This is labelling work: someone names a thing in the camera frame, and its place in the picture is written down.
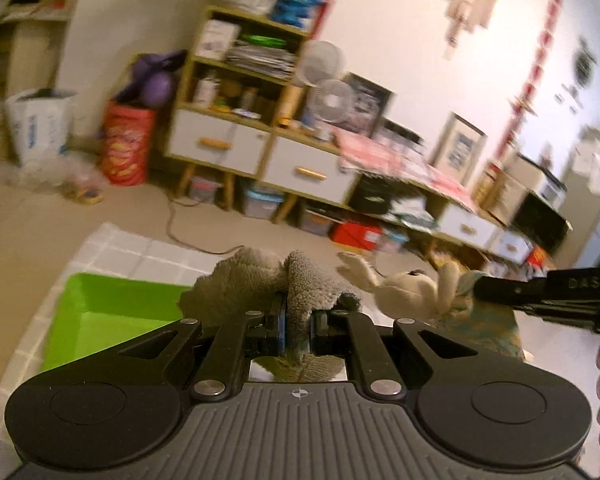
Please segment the beige plush rabbit patterned dress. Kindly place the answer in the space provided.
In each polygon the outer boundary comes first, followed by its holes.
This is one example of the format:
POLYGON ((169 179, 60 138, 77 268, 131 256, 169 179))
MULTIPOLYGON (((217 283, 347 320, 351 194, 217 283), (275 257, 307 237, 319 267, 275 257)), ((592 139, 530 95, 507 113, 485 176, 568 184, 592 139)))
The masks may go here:
POLYGON ((503 356, 526 358, 513 309, 475 297, 483 272, 463 273, 450 260, 440 266, 436 278, 419 270, 383 278, 361 255, 342 252, 339 258, 346 279, 372 294, 377 309, 388 318, 412 318, 503 356))

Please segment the black microwave oven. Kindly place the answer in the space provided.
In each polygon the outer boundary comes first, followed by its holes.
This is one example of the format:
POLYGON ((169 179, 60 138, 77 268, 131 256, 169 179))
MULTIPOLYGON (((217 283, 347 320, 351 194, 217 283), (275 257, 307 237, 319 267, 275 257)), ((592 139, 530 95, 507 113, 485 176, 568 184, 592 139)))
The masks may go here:
POLYGON ((503 226, 527 237, 552 256, 571 230, 569 221, 558 212, 565 196, 562 182, 531 165, 503 171, 483 206, 503 226))

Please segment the red storage box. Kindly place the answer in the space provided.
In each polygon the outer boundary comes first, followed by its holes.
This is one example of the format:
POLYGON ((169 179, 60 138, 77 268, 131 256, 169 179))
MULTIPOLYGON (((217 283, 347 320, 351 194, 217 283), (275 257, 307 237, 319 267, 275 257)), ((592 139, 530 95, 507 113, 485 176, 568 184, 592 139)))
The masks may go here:
POLYGON ((354 221, 336 223, 329 232, 332 242, 366 252, 372 252, 382 237, 382 229, 376 224, 365 224, 354 221))

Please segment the long low wooden tv bench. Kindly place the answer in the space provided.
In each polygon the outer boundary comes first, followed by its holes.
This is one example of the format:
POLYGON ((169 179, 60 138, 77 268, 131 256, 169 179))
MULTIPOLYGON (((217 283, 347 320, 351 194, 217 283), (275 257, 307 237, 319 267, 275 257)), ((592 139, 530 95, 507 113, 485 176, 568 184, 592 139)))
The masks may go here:
POLYGON ((401 229, 426 256, 444 246, 468 247, 490 260, 522 266, 534 249, 528 237, 458 196, 419 182, 361 172, 346 205, 401 229))

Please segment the green plastic bin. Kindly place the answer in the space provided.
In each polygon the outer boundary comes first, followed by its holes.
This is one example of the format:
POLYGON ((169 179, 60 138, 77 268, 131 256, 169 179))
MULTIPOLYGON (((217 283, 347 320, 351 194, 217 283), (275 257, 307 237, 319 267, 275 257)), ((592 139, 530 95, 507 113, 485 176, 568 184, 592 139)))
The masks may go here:
POLYGON ((78 273, 68 278, 48 329, 41 370, 67 364, 182 317, 185 286, 78 273))

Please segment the grey checkered cloth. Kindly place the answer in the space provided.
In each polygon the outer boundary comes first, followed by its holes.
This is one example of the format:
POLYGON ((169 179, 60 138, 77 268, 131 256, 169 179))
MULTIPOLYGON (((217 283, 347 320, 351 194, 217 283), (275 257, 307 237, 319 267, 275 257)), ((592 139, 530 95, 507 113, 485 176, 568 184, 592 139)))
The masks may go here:
POLYGON ((7 399, 22 382, 42 370, 46 337, 60 293, 69 278, 87 272, 113 278, 149 278, 156 283, 190 285, 198 276, 210 273, 222 258, 125 232, 111 223, 102 224, 90 234, 62 270, 59 282, 50 289, 35 312, 24 317, 26 329, 9 356, 0 381, 0 479, 20 465, 4 424, 7 399))

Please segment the low wooden drawer cabinet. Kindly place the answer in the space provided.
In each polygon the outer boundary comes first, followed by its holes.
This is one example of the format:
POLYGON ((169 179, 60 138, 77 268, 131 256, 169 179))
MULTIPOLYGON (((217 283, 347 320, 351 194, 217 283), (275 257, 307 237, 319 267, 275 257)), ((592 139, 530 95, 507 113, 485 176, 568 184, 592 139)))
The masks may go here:
POLYGON ((270 130, 256 180, 285 193, 283 203, 271 218, 277 224, 287 218, 300 198, 346 206, 358 177, 341 169, 338 148, 314 142, 299 133, 270 130))

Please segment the pink checkered cloth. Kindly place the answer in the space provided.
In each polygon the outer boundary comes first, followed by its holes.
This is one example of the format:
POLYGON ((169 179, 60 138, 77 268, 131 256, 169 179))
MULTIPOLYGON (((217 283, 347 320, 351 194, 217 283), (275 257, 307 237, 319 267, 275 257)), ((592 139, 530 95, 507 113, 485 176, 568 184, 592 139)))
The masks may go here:
POLYGON ((340 128, 332 128, 343 171, 357 171, 384 179, 393 179, 441 195, 464 209, 476 212, 476 204, 467 188, 419 155, 399 154, 376 140, 340 128))

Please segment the framed cartoon drawing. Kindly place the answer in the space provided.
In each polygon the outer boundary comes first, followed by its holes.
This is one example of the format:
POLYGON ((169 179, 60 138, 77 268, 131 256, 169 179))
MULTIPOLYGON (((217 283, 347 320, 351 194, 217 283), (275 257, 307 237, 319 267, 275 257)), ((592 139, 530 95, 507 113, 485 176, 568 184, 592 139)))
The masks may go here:
POLYGON ((466 185, 477 168, 486 140, 488 136, 481 129, 452 113, 432 152, 430 165, 454 182, 466 185))

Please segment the white desk fan lower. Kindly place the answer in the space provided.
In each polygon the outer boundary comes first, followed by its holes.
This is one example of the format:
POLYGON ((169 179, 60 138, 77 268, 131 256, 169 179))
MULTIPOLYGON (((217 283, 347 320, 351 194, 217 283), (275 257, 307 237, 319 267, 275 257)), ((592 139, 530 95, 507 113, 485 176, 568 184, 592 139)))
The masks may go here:
POLYGON ((354 91, 340 79, 325 79, 309 91, 308 109, 315 128, 345 120, 354 104, 354 91))

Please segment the white desk fan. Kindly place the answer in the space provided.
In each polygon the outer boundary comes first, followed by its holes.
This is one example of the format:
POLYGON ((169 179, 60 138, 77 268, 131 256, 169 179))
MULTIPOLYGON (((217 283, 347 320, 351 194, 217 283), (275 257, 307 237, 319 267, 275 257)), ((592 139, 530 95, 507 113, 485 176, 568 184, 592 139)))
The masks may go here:
POLYGON ((309 91, 308 109, 315 128, 345 120, 354 104, 354 91, 340 79, 325 79, 309 91))
POLYGON ((338 78, 343 69, 340 47, 329 41, 309 40, 302 48, 294 78, 300 84, 315 87, 323 80, 338 78))

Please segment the dark framed cat picture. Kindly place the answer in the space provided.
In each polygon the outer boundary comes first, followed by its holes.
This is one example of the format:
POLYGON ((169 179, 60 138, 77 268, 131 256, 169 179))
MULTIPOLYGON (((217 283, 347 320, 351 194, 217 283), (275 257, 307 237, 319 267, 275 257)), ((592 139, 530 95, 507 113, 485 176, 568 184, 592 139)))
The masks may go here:
POLYGON ((336 126, 369 138, 384 117, 393 92, 354 73, 348 73, 343 81, 353 90, 353 106, 336 126))

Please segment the red snack bucket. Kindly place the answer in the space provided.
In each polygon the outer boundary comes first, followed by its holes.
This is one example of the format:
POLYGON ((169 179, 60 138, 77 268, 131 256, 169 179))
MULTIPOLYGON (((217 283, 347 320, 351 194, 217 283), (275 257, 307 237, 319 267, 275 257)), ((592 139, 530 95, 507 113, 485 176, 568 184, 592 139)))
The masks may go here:
POLYGON ((110 184, 134 186, 148 176, 156 112, 109 101, 102 122, 100 169, 110 184))

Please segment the tall wooden shelf cabinet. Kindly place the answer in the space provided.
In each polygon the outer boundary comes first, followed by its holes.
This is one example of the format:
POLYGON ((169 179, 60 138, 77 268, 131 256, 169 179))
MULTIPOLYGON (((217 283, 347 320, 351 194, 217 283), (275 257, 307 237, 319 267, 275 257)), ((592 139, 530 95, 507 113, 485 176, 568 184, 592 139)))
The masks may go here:
POLYGON ((239 177, 262 174, 308 33, 265 16, 210 4, 194 36, 163 154, 184 162, 176 196, 209 170, 234 205, 239 177))

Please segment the purple plush toy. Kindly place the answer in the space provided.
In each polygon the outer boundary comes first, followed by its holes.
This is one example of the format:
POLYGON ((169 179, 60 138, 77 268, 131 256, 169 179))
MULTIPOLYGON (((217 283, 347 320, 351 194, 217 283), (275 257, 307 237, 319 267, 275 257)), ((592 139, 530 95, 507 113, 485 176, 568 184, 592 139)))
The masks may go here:
POLYGON ((112 99, 123 105, 160 110, 173 99, 178 88, 178 71, 186 58, 186 50, 137 55, 131 64, 129 83, 112 99))

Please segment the white desk fan upper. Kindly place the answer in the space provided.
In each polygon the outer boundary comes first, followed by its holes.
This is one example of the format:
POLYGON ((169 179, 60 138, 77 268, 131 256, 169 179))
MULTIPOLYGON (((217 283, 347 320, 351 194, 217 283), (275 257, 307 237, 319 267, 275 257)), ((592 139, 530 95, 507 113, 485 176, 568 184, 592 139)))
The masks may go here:
POLYGON ((323 80, 338 78, 343 69, 340 47, 329 41, 309 40, 302 48, 294 78, 300 84, 315 87, 323 80))

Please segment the blue plush toy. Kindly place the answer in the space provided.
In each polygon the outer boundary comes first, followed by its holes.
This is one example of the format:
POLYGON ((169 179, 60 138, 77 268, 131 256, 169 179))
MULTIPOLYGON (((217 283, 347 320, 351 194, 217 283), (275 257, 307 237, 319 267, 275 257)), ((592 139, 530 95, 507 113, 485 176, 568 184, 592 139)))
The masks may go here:
POLYGON ((270 20, 298 29, 304 29, 313 10, 324 0, 276 0, 270 20))

